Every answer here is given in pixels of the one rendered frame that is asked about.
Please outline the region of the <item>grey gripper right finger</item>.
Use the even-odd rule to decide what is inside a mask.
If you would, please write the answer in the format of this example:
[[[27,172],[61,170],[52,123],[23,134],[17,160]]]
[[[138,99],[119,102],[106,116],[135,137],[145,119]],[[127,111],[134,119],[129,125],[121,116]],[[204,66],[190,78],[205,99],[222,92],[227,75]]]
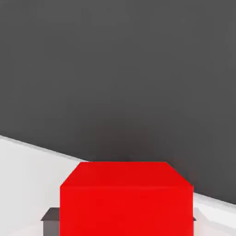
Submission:
[[[215,228],[214,223],[210,221],[198,209],[193,209],[194,221],[194,236],[219,236],[219,231]]]

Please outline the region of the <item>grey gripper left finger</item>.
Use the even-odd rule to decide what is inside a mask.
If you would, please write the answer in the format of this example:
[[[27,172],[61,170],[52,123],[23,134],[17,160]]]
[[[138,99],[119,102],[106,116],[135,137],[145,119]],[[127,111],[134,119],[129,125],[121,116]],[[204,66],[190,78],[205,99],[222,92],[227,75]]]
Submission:
[[[59,207],[51,207],[38,225],[30,227],[25,236],[59,236]]]

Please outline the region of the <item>small red cube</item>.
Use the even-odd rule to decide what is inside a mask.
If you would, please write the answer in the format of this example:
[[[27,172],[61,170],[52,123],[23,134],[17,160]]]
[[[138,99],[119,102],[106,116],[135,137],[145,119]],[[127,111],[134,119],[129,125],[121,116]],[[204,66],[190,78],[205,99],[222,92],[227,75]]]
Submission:
[[[193,186],[166,162],[82,162],[60,186],[59,236],[194,236]]]

